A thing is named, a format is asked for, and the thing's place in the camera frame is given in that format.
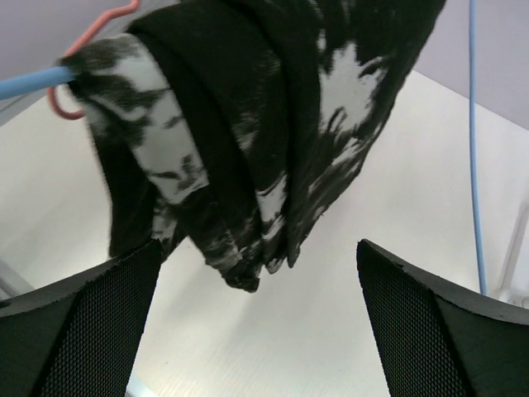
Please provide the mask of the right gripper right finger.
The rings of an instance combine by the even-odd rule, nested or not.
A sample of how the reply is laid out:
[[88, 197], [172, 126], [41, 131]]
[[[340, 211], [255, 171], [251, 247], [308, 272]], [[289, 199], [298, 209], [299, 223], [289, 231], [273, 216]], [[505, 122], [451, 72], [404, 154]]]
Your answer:
[[526, 397], [528, 312], [420, 269], [369, 240], [357, 270], [392, 396]]

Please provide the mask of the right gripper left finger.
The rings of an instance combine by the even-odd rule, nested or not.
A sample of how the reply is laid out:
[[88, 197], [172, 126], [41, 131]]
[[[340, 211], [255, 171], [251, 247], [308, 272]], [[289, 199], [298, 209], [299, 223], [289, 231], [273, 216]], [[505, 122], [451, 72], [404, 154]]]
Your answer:
[[151, 240], [1, 302], [3, 396], [123, 396], [162, 261]]

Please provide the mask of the blue hanger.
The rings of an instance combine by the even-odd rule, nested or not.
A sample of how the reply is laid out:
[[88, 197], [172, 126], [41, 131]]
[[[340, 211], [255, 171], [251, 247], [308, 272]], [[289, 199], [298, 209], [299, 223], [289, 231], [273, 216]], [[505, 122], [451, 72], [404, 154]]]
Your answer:
[[15, 98], [42, 89], [67, 84], [74, 80], [73, 73], [64, 66], [55, 66], [0, 82], [0, 99]]
[[474, 226], [474, 244], [476, 250], [479, 292], [487, 295], [484, 244], [479, 206], [478, 156], [477, 156], [477, 74], [476, 74], [476, 8], [477, 1], [469, 0], [469, 175]]

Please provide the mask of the black camouflage trousers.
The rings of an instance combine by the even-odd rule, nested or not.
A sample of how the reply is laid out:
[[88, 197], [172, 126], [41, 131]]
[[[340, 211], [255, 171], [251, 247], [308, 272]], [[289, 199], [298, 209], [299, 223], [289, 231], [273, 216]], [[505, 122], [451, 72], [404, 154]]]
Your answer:
[[442, 1], [182, 1], [64, 57], [108, 254], [190, 239], [228, 285], [294, 265], [360, 173]]

